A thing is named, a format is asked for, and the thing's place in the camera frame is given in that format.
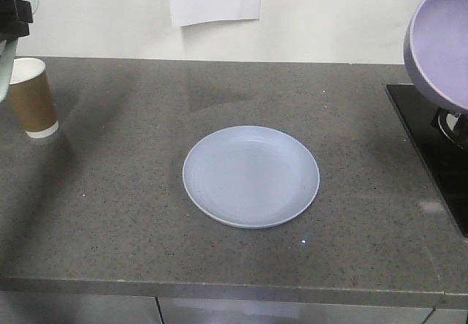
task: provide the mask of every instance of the cabinet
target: cabinet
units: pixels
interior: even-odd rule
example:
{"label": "cabinet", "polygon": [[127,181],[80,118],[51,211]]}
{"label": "cabinet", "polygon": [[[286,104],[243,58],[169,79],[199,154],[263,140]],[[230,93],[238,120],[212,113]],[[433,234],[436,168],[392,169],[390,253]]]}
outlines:
{"label": "cabinet", "polygon": [[467,324],[468,311],[458,309],[436,309],[424,324]]}
{"label": "cabinet", "polygon": [[161,324],[152,297],[0,292],[0,323]]}
{"label": "cabinet", "polygon": [[159,298],[159,303],[165,324],[421,324],[432,311],[430,308],[187,298]]}

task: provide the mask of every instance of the white wall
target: white wall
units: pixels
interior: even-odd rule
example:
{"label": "white wall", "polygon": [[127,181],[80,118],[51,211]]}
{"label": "white wall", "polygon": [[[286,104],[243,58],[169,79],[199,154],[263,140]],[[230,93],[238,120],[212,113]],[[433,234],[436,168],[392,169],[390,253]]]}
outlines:
{"label": "white wall", "polygon": [[262,0],[260,20],[173,28],[169,0],[41,0],[18,54],[401,64],[420,0]]}

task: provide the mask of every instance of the black object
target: black object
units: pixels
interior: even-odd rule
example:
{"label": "black object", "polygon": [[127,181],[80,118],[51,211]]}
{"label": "black object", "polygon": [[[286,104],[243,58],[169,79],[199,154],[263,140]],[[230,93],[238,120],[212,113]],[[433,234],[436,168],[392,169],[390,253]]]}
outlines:
{"label": "black object", "polygon": [[412,142],[426,163],[461,233],[468,238],[468,151],[442,133],[439,115],[446,116],[413,85],[387,85]]}
{"label": "black object", "polygon": [[0,0],[0,42],[29,35],[29,23],[33,23],[29,1]]}

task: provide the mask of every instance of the white cup rim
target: white cup rim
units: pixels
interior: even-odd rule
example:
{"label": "white cup rim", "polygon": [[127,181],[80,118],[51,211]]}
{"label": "white cup rim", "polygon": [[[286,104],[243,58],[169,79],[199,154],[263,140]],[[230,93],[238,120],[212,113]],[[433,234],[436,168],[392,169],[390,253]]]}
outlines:
{"label": "white cup rim", "polygon": [[40,59],[23,58],[13,61],[13,71],[10,85],[24,83],[34,79],[45,71],[45,63]]}

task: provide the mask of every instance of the plate rim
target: plate rim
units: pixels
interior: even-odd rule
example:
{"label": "plate rim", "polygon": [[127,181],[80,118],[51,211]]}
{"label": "plate rim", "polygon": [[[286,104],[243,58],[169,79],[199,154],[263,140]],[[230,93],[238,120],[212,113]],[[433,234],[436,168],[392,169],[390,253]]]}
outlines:
{"label": "plate rim", "polygon": [[[223,131],[226,131],[226,130],[229,130],[229,129],[235,129],[235,128],[236,129],[237,128],[261,128],[261,129],[266,129],[266,130],[272,130],[274,132],[278,132],[280,135],[286,135],[289,139],[292,139],[293,141],[298,143],[300,146],[302,146],[303,149],[306,150],[307,154],[310,156],[310,158],[312,159],[312,162],[314,163],[313,165],[314,165],[315,170],[317,171],[317,185],[315,187],[314,193],[312,194],[312,196],[310,198],[310,201],[303,208],[301,208],[297,213],[293,214],[292,216],[287,217],[286,219],[282,219],[281,221],[274,222],[274,223],[268,223],[268,224],[264,224],[264,225],[245,225],[245,224],[230,222],[230,221],[228,221],[226,219],[220,218],[220,217],[210,213],[209,211],[206,211],[196,201],[196,199],[192,196],[189,189],[187,188],[187,183],[186,183],[186,179],[185,179],[186,164],[187,164],[187,161],[189,160],[190,156],[192,155],[192,152],[204,140],[207,140],[210,136],[218,134],[219,132],[223,132]],[[184,166],[182,167],[182,181],[184,183],[184,189],[185,189],[186,193],[188,194],[188,196],[190,197],[190,200],[198,207],[198,209],[200,209],[204,214],[208,215],[209,217],[215,219],[216,221],[218,221],[218,222],[220,222],[222,224],[229,225],[231,227],[238,227],[238,228],[241,228],[241,229],[266,229],[268,227],[275,227],[275,226],[278,226],[278,225],[282,225],[282,224],[284,224],[286,222],[289,222],[290,220],[293,220],[298,215],[302,214],[312,204],[312,202],[315,200],[315,198],[316,198],[316,196],[318,194],[319,188],[320,188],[320,169],[319,169],[319,166],[317,164],[317,160],[315,159],[314,155],[310,152],[310,150],[307,147],[305,147],[305,145],[302,144],[301,141],[297,140],[296,138],[294,138],[293,136],[287,134],[286,132],[282,132],[281,130],[277,130],[277,129],[270,128],[270,127],[262,127],[262,126],[258,126],[258,125],[236,125],[236,126],[233,126],[233,127],[226,127],[226,128],[223,128],[223,129],[219,129],[219,130],[217,130],[215,132],[212,132],[211,134],[208,134],[208,135],[202,137],[200,140],[197,141],[196,144],[193,145],[193,147],[190,149],[189,153],[186,155],[185,160],[184,160]]]}

